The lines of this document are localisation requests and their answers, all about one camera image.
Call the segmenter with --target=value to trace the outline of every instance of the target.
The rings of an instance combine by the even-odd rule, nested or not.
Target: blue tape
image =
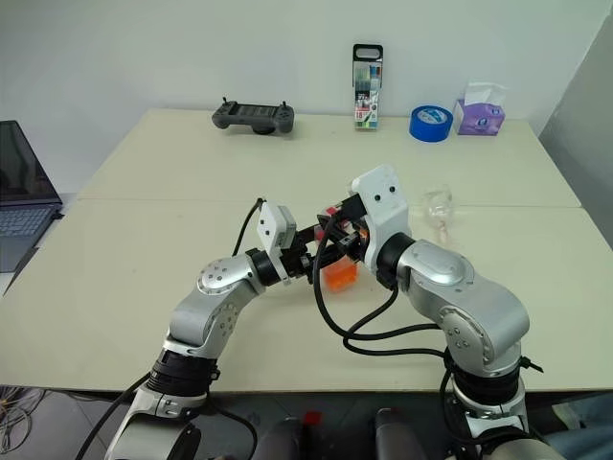
[[[453,115],[445,108],[422,105],[411,112],[409,132],[424,142],[440,142],[447,138]]]

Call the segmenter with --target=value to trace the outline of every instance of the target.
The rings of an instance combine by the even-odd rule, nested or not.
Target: purple tissue box
[[[495,136],[505,121],[505,111],[500,105],[472,103],[464,105],[459,99],[453,109],[453,126],[458,134]]]

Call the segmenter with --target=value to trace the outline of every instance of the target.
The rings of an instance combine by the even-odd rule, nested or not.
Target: silver robotic arm
[[[391,167],[381,166],[355,179],[350,195],[337,206],[337,217],[355,231],[334,229],[334,244],[322,251],[321,266],[343,255],[363,262],[382,285],[397,284],[416,310],[443,330],[446,367],[459,409],[450,428],[457,438],[474,441],[467,448],[475,456],[485,447],[480,443],[484,433],[491,439],[493,430],[510,426],[527,432],[519,340],[529,329],[529,319],[522,304],[504,287],[475,273],[463,256],[411,239],[408,207]],[[219,375],[216,360],[242,308],[267,286],[288,284],[302,275],[310,281],[318,276],[307,252],[313,227],[297,232],[286,208],[265,202],[258,233],[263,251],[254,249],[207,265],[175,309],[163,351],[138,389],[106,460],[192,459],[200,434],[190,420]],[[529,451],[531,440],[523,439],[527,437],[507,436],[506,444],[489,444],[484,458],[512,458],[511,442]],[[507,456],[493,456],[503,446]],[[538,449],[546,448],[538,443]],[[554,452],[541,453],[521,458],[560,458]]]

